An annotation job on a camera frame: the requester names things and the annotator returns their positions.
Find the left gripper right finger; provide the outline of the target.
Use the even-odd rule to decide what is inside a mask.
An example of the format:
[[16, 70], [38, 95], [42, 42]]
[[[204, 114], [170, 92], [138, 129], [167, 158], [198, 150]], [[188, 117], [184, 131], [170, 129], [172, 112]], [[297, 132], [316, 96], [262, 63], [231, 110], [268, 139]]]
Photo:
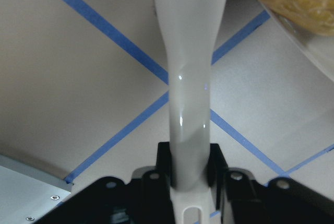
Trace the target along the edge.
[[221, 223], [333, 223], [333, 201], [287, 177], [263, 186], [210, 145], [208, 182]]

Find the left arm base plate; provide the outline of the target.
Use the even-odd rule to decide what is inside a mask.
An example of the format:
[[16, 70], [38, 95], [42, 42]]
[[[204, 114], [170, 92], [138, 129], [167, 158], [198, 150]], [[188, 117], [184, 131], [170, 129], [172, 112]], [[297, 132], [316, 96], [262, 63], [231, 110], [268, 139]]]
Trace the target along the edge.
[[72, 186], [1, 155], [1, 223], [35, 223], [70, 195]]

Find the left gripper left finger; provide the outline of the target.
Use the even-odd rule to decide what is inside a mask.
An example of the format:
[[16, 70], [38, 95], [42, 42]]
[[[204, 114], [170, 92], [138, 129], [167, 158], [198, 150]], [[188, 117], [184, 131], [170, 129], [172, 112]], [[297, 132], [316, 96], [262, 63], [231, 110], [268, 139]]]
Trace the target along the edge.
[[158, 144], [156, 165], [129, 183], [107, 176], [62, 204], [50, 223], [174, 223], [170, 198], [171, 152]]

